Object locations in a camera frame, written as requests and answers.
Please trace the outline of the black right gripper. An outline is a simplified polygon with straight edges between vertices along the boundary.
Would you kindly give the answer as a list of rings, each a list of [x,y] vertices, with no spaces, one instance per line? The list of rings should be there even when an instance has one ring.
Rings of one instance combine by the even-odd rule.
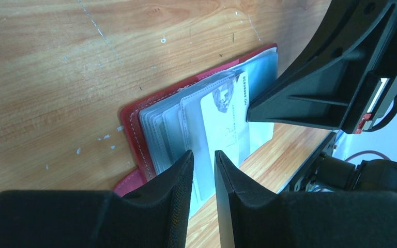
[[[375,132],[397,114],[397,1],[332,1],[301,54],[250,104],[249,122]]]

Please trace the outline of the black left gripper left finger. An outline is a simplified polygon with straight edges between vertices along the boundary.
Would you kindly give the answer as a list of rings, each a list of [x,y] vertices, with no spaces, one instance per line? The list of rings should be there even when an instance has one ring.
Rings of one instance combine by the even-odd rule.
[[[0,192],[0,247],[184,247],[194,156],[150,182],[112,191]]]

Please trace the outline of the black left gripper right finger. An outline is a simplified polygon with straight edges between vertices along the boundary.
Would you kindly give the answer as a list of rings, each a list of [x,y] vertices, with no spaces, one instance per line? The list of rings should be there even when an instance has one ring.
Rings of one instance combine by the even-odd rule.
[[[397,194],[274,193],[215,152],[222,247],[397,247]]]

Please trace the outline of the red leather card holder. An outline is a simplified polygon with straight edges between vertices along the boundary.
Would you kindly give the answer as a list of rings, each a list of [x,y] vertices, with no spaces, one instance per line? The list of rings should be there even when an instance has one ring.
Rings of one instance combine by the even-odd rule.
[[[182,80],[126,106],[120,114],[123,129],[138,162],[138,168],[121,180],[115,192],[125,195],[156,178],[187,150],[194,154],[189,214],[194,215],[215,193],[214,162],[209,154],[201,110],[201,99],[230,76],[248,73],[249,105],[253,98],[277,78],[278,52],[275,43]],[[249,124],[251,154],[272,139],[274,125]]]

